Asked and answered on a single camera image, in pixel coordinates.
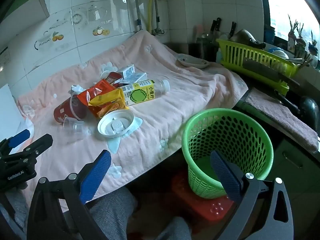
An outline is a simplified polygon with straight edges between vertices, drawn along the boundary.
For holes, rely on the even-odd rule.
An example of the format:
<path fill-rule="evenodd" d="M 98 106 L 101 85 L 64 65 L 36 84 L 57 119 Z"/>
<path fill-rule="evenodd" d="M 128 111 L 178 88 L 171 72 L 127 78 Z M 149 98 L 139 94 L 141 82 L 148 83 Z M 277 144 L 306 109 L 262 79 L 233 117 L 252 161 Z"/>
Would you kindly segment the clear plastic cup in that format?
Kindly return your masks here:
<path fill-rule="evenodd" d="M 76 118 L 66 117 L 63 121 L 63 130 L 73 139 L 83 139 L 86 135 L 85 122 Z"/>

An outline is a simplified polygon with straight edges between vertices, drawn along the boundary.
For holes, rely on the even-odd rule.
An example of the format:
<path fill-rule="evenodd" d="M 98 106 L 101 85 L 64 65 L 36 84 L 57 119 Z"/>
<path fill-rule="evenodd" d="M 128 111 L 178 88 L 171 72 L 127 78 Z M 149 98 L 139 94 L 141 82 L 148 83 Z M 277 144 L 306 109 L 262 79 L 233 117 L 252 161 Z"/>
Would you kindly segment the red paper cup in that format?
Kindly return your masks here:
<path fill-rule="evenodd" d="M 75 94 L 65 100 L 54 110 L 54 119 L 63 123 L 65 118 L 83 120 L 87 115 L 87 107 L 78 99 Z"/>

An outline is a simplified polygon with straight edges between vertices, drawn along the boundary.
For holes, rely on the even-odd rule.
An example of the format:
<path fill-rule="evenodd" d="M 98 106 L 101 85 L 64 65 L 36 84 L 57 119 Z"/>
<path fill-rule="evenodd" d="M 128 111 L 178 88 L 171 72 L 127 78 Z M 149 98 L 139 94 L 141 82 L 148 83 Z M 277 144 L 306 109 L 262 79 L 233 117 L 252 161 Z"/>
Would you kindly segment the white round plastic lid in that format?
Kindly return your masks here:
<path fill-rule="evenodd" d="M 135 116 L 131 110 L 119 109 L 112 111 L 98 123 L 98 132 L 107 138 L 121 137 L 130 130 L 133 125 Z"/>

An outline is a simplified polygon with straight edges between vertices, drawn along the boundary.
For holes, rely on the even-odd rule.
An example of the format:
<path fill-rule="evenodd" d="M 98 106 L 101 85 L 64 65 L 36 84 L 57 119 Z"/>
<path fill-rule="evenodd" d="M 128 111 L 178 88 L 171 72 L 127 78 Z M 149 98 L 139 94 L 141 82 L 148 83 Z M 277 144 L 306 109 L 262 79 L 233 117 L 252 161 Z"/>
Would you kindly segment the orange snack wrapper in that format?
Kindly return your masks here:
<path fill-rule="evenodd" d="M 123 91 L 113 87 L 105 79 L 76 97 L 96 118 L 100 119 L 112 111 L 127 109 Z"/>

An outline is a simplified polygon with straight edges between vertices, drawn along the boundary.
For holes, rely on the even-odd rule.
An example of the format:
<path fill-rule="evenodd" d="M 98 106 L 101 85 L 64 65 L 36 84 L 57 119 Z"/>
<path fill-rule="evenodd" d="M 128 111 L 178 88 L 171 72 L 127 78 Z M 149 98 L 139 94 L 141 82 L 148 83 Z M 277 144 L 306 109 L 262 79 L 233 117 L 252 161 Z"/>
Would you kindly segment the lemon tea carton bottle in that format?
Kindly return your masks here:
<path fill-rule="evenodd" d="M 145 80 L 121 87 L 126 106 L 136 105 L 161 97 L 170 91 L 168 80 Z"/>

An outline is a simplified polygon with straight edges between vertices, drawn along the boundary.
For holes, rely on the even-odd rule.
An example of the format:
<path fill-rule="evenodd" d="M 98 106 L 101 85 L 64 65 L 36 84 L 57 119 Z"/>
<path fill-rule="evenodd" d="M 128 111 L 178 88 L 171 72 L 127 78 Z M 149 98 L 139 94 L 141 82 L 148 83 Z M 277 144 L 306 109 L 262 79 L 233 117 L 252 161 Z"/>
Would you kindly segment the red pouch drink bottle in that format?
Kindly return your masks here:
<path fill-rule="evenodd" d="M 123 80 L 121 74 L 117 72 L 110 72 L 105 80 L 112 86 L 118 87 L 119 83 Z"/>

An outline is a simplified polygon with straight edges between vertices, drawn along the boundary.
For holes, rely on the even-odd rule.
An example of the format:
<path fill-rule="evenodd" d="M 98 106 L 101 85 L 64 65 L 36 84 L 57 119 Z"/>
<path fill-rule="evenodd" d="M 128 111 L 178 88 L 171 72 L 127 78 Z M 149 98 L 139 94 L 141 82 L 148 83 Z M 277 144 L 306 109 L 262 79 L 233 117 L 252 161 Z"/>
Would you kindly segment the white blue milk carton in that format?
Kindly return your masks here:
<path fill-rule="evenodd" d="M 134 64 L 129 64 L 129 65 L 127 65 L 117 71 L 117 73 L 119 73 L 123 79 L 129 77 L 130 75 L 134 74 L 135 72 L 136 71 L 135 71 Z"/>

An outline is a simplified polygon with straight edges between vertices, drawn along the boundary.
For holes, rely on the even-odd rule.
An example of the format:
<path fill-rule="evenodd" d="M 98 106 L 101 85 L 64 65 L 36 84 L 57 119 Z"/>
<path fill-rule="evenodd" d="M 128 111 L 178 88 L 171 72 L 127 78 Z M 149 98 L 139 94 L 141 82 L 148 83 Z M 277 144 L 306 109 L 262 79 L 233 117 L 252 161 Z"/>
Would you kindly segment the red plastic stool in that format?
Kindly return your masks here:
<path fill-rule="evenodd" d="M 233 201 L 227 196 L 205 199 L 196 195 L 183 174 L 173 178 L 172 191 L 179 204 L 210 223 L 221 221 L 233 206 Z"/>

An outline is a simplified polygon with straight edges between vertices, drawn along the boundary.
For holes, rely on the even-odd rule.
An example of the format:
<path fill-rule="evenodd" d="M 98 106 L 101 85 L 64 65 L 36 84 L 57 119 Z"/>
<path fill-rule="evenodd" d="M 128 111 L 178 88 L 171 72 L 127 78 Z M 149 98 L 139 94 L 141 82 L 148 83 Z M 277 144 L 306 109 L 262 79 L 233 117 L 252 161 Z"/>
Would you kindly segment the grey trouser leg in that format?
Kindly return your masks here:
<path fill-rule="evenodd" d="M 124 186 L 90 202 L 88 210 L 108 239 L 128 239 L 127 224 L 136 206 L 135 197 Z M 175 217 L 156 239 L 191 239 L 191 230 L 182 217 Z"/>

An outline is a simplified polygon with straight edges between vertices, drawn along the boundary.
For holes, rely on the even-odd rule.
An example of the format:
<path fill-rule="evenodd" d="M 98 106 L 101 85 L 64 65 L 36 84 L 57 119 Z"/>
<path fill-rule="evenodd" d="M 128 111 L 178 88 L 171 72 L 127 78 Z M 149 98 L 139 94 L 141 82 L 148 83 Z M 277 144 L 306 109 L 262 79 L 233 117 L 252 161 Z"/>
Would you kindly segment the mauve dish towel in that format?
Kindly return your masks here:
<path fill-rule="evenodd" d="M 311 153 L 318 152 L 319 141 L 317 133 L 293 115 L 277 99 L 253 88 L 248 96 L 246 96 L 244 103 L 255 108 L 262 115 L 278 124 L 307 151 Z"/>

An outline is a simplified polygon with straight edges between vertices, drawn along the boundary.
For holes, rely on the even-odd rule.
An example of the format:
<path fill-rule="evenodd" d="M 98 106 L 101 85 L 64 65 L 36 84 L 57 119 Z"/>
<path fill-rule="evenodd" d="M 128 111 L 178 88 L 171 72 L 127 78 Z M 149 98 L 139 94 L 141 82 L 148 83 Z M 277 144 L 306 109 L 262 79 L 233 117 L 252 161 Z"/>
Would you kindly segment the black kettle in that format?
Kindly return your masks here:
<path fill-rule="evenodd" d="M 315 100 L 310 97 L 303 97 L 301 115 L 302 122 L 317 132 L 319 129 L 319 107 Z"/>

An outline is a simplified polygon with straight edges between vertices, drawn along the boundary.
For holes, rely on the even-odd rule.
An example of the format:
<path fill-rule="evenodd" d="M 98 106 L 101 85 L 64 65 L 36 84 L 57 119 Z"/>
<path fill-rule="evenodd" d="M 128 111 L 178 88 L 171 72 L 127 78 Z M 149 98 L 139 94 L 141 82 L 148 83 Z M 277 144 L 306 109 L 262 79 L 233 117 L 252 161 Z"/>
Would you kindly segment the black knife block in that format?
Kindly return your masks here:
<path fill-rule="evenodd" d="M 200 44 L 200 58 L 209 62 L 216 61 L 219 44 L 216 41 L 220 36 L 220 25 L 222 19 L 218 17 L 212 21 L 209 33 L 202 33 L 196 42 Z"/>

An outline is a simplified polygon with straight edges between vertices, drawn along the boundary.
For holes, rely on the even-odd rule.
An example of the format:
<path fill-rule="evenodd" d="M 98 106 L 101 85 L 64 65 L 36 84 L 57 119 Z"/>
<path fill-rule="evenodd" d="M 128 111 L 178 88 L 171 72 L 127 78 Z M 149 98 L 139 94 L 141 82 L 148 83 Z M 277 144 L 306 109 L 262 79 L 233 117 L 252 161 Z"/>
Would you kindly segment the metal pot in rack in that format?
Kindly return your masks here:
<path fill-rule="evenodd" d="M 266 44 L 264 42 L 256 40 L 254 36 L 246 29 L 241 29 L 236 34 L 234 34 L 229 40 L 235 43 L 244 44 L 246 46 L 261 50 L 265 49 L 266 47 Z"/>

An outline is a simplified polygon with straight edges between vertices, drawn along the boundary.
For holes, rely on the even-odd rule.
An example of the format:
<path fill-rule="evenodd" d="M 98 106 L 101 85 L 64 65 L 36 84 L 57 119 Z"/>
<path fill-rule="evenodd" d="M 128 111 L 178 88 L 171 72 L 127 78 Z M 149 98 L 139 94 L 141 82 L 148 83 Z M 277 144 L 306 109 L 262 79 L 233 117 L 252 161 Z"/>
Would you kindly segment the metal water pipe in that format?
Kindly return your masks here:
<path fill-rule="evenodd" d="M 139 31 L 141 31 L 141 30 L 143 30 L 143 26 L 142 26 L 142 20 L 141 20 L 141 16 L 140 16 L 139 0 L 135 0 L 135 5 L 136 5 L 136 13 L 137 13 L 136 25 L 137 25 Z"/>

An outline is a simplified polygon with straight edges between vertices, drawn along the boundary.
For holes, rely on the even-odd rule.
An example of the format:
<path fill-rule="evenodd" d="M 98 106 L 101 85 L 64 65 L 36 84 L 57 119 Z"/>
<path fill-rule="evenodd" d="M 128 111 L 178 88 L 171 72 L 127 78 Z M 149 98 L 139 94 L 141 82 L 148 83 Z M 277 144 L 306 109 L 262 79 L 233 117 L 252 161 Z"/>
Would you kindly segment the yellow gas pipe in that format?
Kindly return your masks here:
<path fill-rule="evenodd" d="M 149 33 L 152 32 L 152 8 L 153 8 L 153 0 L 148 1 L 148 23 L 147 23 L 147 31 Z"/>

